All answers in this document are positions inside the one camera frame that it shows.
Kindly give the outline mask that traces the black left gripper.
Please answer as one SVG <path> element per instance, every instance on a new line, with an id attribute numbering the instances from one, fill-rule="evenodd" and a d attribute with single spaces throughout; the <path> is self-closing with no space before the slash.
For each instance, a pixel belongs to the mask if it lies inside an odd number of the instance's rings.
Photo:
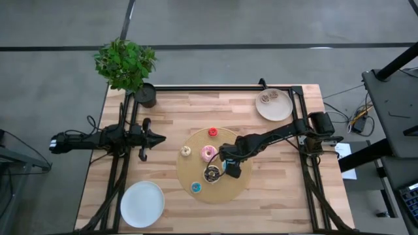
<path id="1" fill-rule="evenodd" d="M 149 147 L 149 132 L 151 127 L 151 119 L 146 117 L 142 125 L 135 124 L 132 126 L 132 137 L 133 137 L 133 145 L 134 146 L 140 146 L 141 149 L 139 151 L 139 158 L 141 161 L 145 162 L 147 161 L 147 155 L 146 155 L 146 148 Z M 152 143 L 152 146 L 155 147 L 156 145 L 162 143 L 167 138 L 166 136 L 152 133 L 153 138 L 158 139 L 154 140 Z"/>

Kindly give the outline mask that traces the large pink frosted donut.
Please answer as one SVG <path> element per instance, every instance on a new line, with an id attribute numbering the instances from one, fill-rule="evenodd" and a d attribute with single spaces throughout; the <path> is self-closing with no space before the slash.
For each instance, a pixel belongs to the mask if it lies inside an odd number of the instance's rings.
<path id="1" fill-rule="evenodd" d="M 207 145 L 201 149 L 201 159 L 204 162 L 215 161 L 217 158 L 217 149 L 211 145 Z"/>

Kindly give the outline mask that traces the large chocolate frosted donut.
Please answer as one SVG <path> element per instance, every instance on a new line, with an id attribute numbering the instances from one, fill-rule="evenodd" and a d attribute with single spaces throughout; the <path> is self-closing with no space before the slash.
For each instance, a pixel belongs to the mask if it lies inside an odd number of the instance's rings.
<path id="1" fill-rule="evenodd" d="M 203 178 L 208 183 L 215 183 L 219 180 L 221 172 L 215 165 L 209 165 L 203 171 Z"/>

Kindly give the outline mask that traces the round woven straw placemat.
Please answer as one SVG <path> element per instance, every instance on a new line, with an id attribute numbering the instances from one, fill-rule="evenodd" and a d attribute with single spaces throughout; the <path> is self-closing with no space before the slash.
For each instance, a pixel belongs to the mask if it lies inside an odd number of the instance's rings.
<path id="1" fill-rule="evenodd" d="M 183 144 L 191 148 L 191 154 L 184 157 L 179 152 L 176 163 L 177 177 L 185 191 L 194 199 L 208 204 L 227 203 L 239 196 L 248 186 L 252 175 L 253 163 L 247 160 L 240 165 L 241 175 L 238 179 L 223 173 L 222 161 L 217 156 L 215 161 L 209 163 L 201 159 L 201 149 L 211 145 L 219 150 L 224 144 L 233 144 L 237 134 L 224 128 L 217 128 L 218 135 L 211 137 L 208 135 L 209 128 L 201 129 L 192 134 Z M 208 183 L 203 178 L 203 171 L 209 165 L 215 165 L 219 168 L 221 175 L 217 182 Z M 201 192 L 192 193 L 191 184 L 199 182 L 202 186 Z"/>

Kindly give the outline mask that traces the black plant pot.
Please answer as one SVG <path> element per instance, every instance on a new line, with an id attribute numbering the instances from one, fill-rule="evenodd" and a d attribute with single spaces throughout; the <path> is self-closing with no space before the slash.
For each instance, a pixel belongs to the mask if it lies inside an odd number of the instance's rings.
<path id="1" fill-rule="evenodd" d="M 157 104 L 156 88 L 150 83 L 144 83 L 135 93 L 135 101 L 145 108 L 152 108 Z"/>

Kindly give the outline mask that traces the beige round plate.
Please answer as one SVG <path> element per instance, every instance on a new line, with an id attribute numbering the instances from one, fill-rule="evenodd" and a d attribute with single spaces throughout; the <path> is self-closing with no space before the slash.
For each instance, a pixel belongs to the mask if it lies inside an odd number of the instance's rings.
<path id="1" fill-rule="evenodd" d="M 274 100 L 270 99 L 270 102 L 267 104 L 262 103 L 260 96 L 263 94 L 268 95 L 272 90 L 278 92 L 278 98 Z M 255 107 L 261 116 L 270 121 L 283 121 L 293 112 L 293 103 L 288 94 L 273 88 L 268 88 L 258 94 L 255 98 Z"/>

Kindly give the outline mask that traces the white round plate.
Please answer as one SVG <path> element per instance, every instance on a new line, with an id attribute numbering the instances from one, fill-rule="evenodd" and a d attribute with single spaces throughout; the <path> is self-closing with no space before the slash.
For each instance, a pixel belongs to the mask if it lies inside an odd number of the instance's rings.
<path id="1" fill-rule="evenodd" d="M 164 207 L 165 197 L 161 188 L 151 181 L 139 181 L 124 193 L 120 212 L 131 227 L 146 228 L 162 216 Z"/>

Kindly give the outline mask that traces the green leafy plant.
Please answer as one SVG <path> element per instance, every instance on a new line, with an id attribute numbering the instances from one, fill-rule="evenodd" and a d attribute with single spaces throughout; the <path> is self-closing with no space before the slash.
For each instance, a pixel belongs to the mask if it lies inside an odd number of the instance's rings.
<path id="1" fill-rule="evenodd" d="M 111 89 L 139 91 L 155 70 L 155 50 L 130 40 L 116 38 L 93 56 L 95 70 L 107 79 Z"/>

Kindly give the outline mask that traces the white paper sheet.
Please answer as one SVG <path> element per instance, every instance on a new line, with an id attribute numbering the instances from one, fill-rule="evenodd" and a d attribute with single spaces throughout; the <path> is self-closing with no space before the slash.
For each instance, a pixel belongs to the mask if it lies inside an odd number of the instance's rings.
<path id="1" fill-rule="evenodd" d="M 349 144 L 346 143 L 337 143 L 334 149 L 338 153 L 339 161 L 351 154 L 351 147 Z M 342 172 L 342 178 L 344 180 L 356 180 L 357 175 L 355 169 Z"/>

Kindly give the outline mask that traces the black stand beam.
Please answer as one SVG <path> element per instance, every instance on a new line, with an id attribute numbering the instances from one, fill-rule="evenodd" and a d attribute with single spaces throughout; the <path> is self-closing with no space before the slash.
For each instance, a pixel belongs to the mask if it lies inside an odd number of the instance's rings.
<path id="1" fill-rule="evenodd" d="M 392 155 L 393 152 L 389 141 L 385 138 L 339 160 L 340 172 L 346 172 L 382 157 Z"/>

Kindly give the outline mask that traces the black power adapter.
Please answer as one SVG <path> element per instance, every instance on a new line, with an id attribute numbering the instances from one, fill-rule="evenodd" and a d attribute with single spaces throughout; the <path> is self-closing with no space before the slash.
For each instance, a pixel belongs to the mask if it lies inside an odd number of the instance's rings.
<path id="1" fill-rule="evenodd" d="M 367 120 L 366 116 L 362 116 L 359 119 L 357 119 L 356 122 L 354 122 L 354 124 L 352 125 L 352 131 L 355 133 L 363 132 L 364 127 L 366 125 L 366 120 Z"/>

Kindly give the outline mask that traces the dark grey equipment cart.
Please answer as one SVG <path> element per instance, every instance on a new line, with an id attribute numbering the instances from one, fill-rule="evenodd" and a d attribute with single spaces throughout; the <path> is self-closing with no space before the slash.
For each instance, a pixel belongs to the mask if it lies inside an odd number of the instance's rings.
<path id="1" fill-rule="evenodd" d="M 392 151 L 381 162 L 409 235 L 418 235 L 418 225 L 408 215 L 399 190 L 418 183 L 418 72 L 396 71 L 389 81 L 376 78 L 376 71 L 362 73 L 364 86 L 374 105 Z"/>

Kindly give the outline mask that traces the black backlit keyboard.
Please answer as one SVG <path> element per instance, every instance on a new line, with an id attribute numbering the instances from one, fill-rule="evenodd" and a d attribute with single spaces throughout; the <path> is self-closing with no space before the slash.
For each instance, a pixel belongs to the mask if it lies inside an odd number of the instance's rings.
<path id="1" fill-rule="evenodd" d="M 418 227 L 418 182 L 407 185 L 398 190 L 412 223 Z"/>

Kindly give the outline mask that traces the black slanted pole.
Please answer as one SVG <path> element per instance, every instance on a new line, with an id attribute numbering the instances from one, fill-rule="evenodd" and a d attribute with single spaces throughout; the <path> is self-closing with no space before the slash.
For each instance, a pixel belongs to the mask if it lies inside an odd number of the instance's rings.
<path id="1" fill-rule="evenodd" d="M 401 69 L 404 65 L 412 61 L 418 56 L 418 42 L 409 47 L 405 52 L 400 54 L 396 59 L 379 70 L 375 76 L 379 81 L 387 82 L 390 76 Z"/>

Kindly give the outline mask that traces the black aluminium table frame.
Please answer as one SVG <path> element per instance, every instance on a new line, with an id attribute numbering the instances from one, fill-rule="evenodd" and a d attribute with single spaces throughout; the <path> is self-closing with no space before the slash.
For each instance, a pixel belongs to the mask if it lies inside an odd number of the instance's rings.
<path id="1" fill-rule="evenodd" d="M 353 218 L 340 167 L 327 151 L 319 161 L 307 163 L 294 142 L 280 142 L 253 160 L 248 186 L 225 204 L 195 200 L 181 186 L 176 160 L 187 137 L 205 127 L 223 127 L 236 134 L 263 133 L 278 125 L 261 117 L 255 109 L 259 85 L 157 86 L 157 104 L 143 108 L 128 103 L 131 121 L 151 119 L 151 129 L 166 140 L 147 151 L 139 150 L 116 160 L 94 151 L 74 231 L 84 234 L 137 233 L 120 213 L 123 193 L 141 180 L 156 183 L 163 191 L 165 207 L 153 225 L 142 234 L 333 234 L 338 227 L 329 209 L 305 185 L 320 185 L 330 209 L 349 227 Z"/>

